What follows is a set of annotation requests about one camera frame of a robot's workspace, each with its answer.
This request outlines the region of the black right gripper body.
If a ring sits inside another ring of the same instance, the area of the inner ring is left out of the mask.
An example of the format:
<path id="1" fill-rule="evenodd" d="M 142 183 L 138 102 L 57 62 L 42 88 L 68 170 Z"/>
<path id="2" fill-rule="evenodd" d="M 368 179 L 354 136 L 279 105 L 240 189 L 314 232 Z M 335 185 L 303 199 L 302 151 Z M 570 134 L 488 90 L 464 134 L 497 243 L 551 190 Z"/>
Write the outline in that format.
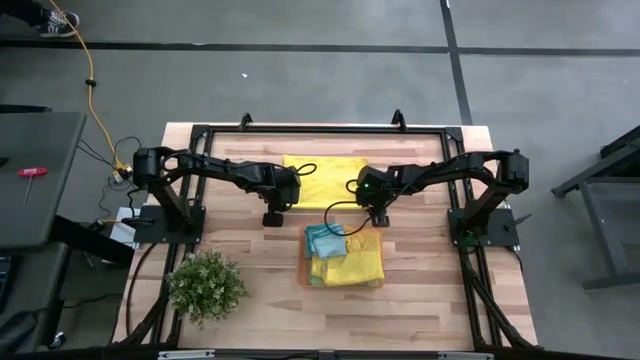
<path id="1" fill-rule="evenodd" d="M 365 166 L 360 170 L 356 183 L 356 203 L 375 211 L 386 209 L 401 192 L 391 174 L 371 166 Z"/>

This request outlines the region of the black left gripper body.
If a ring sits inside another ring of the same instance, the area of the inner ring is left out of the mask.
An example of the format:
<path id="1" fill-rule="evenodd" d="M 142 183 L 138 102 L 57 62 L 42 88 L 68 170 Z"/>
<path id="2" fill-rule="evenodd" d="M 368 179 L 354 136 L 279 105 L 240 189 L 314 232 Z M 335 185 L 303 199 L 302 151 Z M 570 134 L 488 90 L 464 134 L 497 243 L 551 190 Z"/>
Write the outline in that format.
<path id="1" fill-rule="evenodd" d="M 262 199 L 269 213 L 286 212 L 299 201 L 300 176 L 294 167 L 268 166 Z"/>

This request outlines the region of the yellow microfiber towel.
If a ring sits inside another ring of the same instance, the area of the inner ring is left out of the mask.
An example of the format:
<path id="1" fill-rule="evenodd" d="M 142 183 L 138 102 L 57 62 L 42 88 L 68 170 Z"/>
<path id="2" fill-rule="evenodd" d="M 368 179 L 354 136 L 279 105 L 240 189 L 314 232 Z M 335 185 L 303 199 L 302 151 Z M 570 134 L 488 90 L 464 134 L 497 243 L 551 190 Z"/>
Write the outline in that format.
<path id="1" fill-rule="evenodd" d="M 325 287 L 345 287 L 372 280 L 384 280 L 383 256 L 380 253 L 347 253 L 345 256 L 320 259 L 312 257 L 309 277 L 320 277 Z"/>
<path id="2" fill-rule="evenodd" d="M 301 188 L 299 201 L 293 206 L 300 210 L 325 210 L 338 202 L 333 210 L 357 210 L 355 195 L 347 190 L 347 182 L 356 179 L 360 170 L 368 165 L 362 157 L 330 157 L 330 156 L 283 156 L 283 165 L 295 167 L 300 173 L 305 164 L 315 164 L 316 170 L 310 175 L 300 177 Z"/>
<path id="3" fill-rule="evenodd" d="M 382 250 L 382 234 L 369 228 L 348 235 L 345 241 L 348 253 L 380 253 Z"/>

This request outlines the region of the blue microfiber towel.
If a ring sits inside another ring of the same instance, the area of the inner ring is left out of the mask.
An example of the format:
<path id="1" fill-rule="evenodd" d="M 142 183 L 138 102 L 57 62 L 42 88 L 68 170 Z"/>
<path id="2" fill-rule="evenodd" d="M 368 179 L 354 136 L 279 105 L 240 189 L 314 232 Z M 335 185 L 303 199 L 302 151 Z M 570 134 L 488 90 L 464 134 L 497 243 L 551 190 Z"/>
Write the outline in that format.
<path id="1" fill-rule="evenodd" d="M 345 256 L 347 249 L 343 232 L 343 226 L 336 223 L 308 226 L 304 234 L 309 254 L 320 259 Z"/>

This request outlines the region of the orange translucent plastic bin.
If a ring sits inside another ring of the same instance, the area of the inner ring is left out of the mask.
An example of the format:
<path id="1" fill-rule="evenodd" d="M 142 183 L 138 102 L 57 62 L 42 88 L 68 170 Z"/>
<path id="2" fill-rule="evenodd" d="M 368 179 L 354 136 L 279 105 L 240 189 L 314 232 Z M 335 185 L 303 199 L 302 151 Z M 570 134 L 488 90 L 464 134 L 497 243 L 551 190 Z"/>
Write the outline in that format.
<path id="1" fill-rule="evenodd" d="M 297 282 L 301 286 L 307 286 L 309 281 L 309 264 L 312 257 L 308 252 L 307 242 L 304 234 L 304 227 L 301 227 L 299 230 L 299 250 L 298 250 L 298 260 L 297 260 Z M 383 256 L 383 268 L 384 268 L 384 250 L 383 250 L 383 241 L 381 241 L 382 245 L 382 256 Z"/>

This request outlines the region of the small green potted plant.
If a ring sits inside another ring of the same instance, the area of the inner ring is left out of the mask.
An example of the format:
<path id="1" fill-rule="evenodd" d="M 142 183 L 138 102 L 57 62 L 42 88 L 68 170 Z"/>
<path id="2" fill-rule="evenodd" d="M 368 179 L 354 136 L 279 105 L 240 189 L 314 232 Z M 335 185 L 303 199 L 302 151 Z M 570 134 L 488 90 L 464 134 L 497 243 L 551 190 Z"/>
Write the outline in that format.
<path id="1" fill-rule="evenodd" d="M 218 250 L 187 254 L 166 280 L 174 309 L 199 328 L 226 319 L 249 296 L 237 265 Z"/>

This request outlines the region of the white paper sheet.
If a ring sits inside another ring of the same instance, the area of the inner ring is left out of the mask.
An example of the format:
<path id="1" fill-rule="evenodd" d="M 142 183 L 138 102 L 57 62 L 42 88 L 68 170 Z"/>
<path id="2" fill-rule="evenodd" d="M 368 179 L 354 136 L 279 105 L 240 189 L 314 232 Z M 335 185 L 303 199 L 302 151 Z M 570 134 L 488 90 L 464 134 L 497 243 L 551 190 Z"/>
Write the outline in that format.
<path id="1" fill-rule="evenodd" d="M 124 224 L 122 220 L 130 218 L 132 214 L 138 215 L 139 212 L 139 209 L 131 210 L 128 207 L 120 207 L 116 215 L 115 222 L 113 223 L 110 238 L 137 250 L 140 247 L 140 244 L 134 241 L 136 230 L 133 227 Z"/>

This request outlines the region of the dark grey side table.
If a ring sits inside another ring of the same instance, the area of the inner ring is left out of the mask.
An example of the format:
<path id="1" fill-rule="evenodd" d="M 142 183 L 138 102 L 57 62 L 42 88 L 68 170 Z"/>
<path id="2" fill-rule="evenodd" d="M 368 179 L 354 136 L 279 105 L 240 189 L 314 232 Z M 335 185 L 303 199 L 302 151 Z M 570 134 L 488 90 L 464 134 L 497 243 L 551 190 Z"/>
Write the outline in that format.
<path id="1" fill-rule="evenodd" d="M 0 251 L 48 242 L 86 116 L 0 114 Z"/>

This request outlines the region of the person's shoe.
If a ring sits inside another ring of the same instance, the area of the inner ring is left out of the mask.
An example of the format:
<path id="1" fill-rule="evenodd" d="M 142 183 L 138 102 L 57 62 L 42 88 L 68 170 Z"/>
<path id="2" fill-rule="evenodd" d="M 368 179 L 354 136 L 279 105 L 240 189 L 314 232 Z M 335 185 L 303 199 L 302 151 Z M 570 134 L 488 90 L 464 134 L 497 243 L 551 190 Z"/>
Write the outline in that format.
<path id="1" fill-rule="evenodd" d="M 79 16 L 73 12 L 44 9 L 43 16 L 44 22 L 37 26 L 37 31 L 43 38 L 72 37 L 80 24 Z"/>

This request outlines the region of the person's leg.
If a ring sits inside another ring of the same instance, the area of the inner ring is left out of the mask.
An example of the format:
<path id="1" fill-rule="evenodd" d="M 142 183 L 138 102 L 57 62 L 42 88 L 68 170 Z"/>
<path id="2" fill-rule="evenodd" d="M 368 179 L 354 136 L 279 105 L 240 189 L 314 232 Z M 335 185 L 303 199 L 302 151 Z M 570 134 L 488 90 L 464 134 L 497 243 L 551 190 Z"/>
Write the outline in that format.
<path id="1" fill-rule="evenodd" d="M 0 14 L 19 19 L 31 27 L 49 20 L 48 9 L 35 0 L 0 0 Z"/>

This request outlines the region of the black table rail frame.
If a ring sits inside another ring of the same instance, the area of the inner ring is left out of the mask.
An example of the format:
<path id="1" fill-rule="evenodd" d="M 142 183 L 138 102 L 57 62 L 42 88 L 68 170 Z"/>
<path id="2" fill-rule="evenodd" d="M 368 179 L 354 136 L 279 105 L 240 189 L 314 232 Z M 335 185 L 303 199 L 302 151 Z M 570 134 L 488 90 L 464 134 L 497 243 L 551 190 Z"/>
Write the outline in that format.
<path id="1" fill-rule="evenodd" d="M 216 157 L 279 162 L 285 154 L 363 157 L 376 168 L 426 165 L 464 152 L 489 151 L 484 126 L 252 123 L 208 124 L 198 148 Z M 461 260 L 449 235 L 449 209 L 477 197 L 477 180 L 439 184 L 403 197 L 389 209 L 382 231 L 384 284 L 380 288 L 301 286 L 299 230 L 325 218 L 321 210 L 292 210 L 280 228 L 261 220 L 265 204 L 235 186 L 204 185 L 204 233 L 198 246 L 234 262 L 249 292 L 226 319 L 203 328 L 164 310 L 144 336 L 181 348 L 291 350 L 464 351 L 473 331 L 489 341 L 495 323 L 478 295 L 467 295 Z"/>

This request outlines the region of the grey metal table frame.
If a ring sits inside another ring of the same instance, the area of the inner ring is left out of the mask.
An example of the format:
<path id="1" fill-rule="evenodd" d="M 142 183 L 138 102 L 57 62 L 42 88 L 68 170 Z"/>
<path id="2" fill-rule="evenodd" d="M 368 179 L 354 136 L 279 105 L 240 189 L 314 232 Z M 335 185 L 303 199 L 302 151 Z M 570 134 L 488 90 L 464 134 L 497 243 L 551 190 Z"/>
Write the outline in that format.
<path id="1" fill-rule="evenodd" d="M 608 275 L 583 283 L 586 291 L 640 285 L 640 264 L 627 254 L 640 247 L 640 125 L 603 146 L 600 160 L 551 189 L 557 198 L 581 194 Z"/>

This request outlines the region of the red-handled tool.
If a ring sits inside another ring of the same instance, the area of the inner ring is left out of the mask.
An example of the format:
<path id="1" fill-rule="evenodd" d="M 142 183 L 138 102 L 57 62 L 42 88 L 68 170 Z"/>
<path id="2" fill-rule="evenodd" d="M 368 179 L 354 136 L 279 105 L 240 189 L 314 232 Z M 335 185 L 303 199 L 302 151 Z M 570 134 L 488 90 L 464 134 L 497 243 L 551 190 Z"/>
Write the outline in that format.
<path id="1" fill-rule="evenodd" d="M 48 169 L 46 167 L 23 168 L 18 171 L 18 175 L 20 177 L 24 177 L 28 179 L 27 188 L 26 188 L 25 196 L 23 200 L 23 206 L 27 205 L 34 179 L 36 177 L 45 176 L 47 174 L 48 174 Z"/>

